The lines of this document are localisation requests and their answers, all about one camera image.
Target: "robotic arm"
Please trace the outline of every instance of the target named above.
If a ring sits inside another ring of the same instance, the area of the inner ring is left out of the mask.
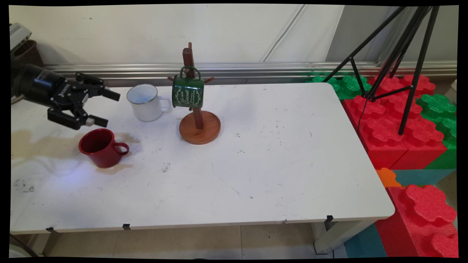
[[[62,75],[27,64],[21,66],[11,57],[12,95],[24,95],[31,102],[49,107],[47,118],[66,127],[79,130],[82,125],[106,127],[108,120],[88,115],[83,106],[88,98],[104,96],[118,101],[120,94],[110,91],[104,81],[83,73],[75,74],[75,81]],[[73,116],[64,113],[69,110]]]

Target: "wooden base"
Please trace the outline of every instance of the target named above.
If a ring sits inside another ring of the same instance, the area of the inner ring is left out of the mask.
[[[207,144],[218,136],[221,131],[221,121],[218,116],[209,111],[202,111],[204,127],[197,129],[193,113],[185,116],[179,124],[179,132],[182,138],[191,144]]]

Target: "red mug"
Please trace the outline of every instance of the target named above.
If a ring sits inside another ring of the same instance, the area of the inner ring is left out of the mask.
[[[130,148],[126,143],[116,142],[114,133],[108,129],[96,129],[88,132],[78,144],[80,151],[86,154],[100,168],[112,167],[126,155]]]

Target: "white table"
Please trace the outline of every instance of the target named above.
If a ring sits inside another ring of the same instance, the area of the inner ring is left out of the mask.
[[[395,209],[332,87],[326,83],[205,87],[204,110],[221,120],[211,143],[179,134],[187,108],[137,120],[126,93],[91,98],[88,114],[131,153],[94,166],[75,131],[50,122],[46,107],[11,107],[14,234],[339,221],[319,235],[334,248]],[[159,87],[170,95],[171,87]]]

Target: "tripod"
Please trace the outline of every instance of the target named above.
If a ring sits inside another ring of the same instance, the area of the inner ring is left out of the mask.
[[[358,84],[359,84],[359,87],[361,89],[361,94],[362,94],[362,96],[364,98],[366,98],[366,103],[367,103],[367,100],[369,100],[369,99],[371,101],[375,101],[375,100],[377,100],[379,98],[383,98],[383,97],[390,96],[390,95],[393,95],[393,94],[396,94],[396,93],[399,93],[399,92],[402,92],[402,91],[405,91],[405,90],[409,90],[409,95],[408,95],[408,99],[406,101],[405,110],[403,112],[402,121],[400,123],[400,128],[398,130],[398,134],[400,134],[400,135],[403,135],[405,125],[406,125],[406,121],[408,120],[408,114],[410,113],[411,104],[413,102],[414,94],[416,92],[417,83],[419,81],[419,75],[421,74],[421,69],[423,68],[424,58],[426,56],[427,47],[429,45],[429,40],[431,39],[432,30],[434,28],[434,24],[435,24],[435,21],[436,21],[436,18],[437,18],[437,12],[439,11],[439,6],[418,7],[416,9],[415,13],[413,14],[413,17],[411,18],[411,20],[408,23],[408,26],[406,27],[406,29],[403,32],[400,39],[398,40],[395,48],[390,53],[390,56],[388,57],[388,60],[384,63],[384,65],[383,65],[383,67],[382,67],[382,69],[381,69],[381,71],[379,73],[379,76],[377,77],[375,83],[372,85],[372,88],[369,90],[368,93],[366,93],[366,91],[364,90],[364,87],[362,85],[361,78],[359,76],[359,72],[358,72],[358,69],[356,67],[356,63],[354,62],[354,56],[359,51],[361,51],[361,49],[367,43],[369,43],[380,31],[382,31],[382,29],[384,29],[384,27],[386,27],[405,8],[406,7],[399,7],[396,11],[394,11],[391,16],[389,16],[370,36],[368,36],[364,40],[363,43],[361,43],[340,65],[338,65],[338,67],[336,67],[336,69],[334,69],[332,71],[332,73],[330,73],[330,75],[328,75],[328,77],[326,77],[322,81],[322,82],[327,82],[344,65],[346,65],[346,63],[348,63],[350,61],[351,65],[352,65],[352,68],[353,68],[353,71],[354,71],[354,74],[356,75],[356,78],[358,80]],[[395,72],[396,72],[396,70],[398,69],[398,66],[401,63],[401,61],[403,59],[403,56],[406,53],[406,50],[410,46],[411,41],[413,40],[413,37],[417,32],[417,29],[421,25],[421,22],[424,19],[424,17],[430,11],[431,11],[431,16],[429,18],[429,23],[428,23],[427,28],[426,28],[426,33],[424,35],[423,44],[421,46],[421,51],[420,51],[419,57],[417,59],[416,68],[415,68],[415,71],[414,71],[413,81],[412,81],[411,85],[409,85],[407,87],[404,87],[404,88],[400,88],[400,89],[391,91],[391,92],[388,92],[388,93],[385,93],[385,94],[382,94],[382,95],[379,95],[379,96],[375,96],[375,93],[376,93],[379,85],[381,84],[382,80],[387,75],[387,73],[390,71],[390,74],[388,76],[389,78],[393,78],[393,76],[395,75]]]

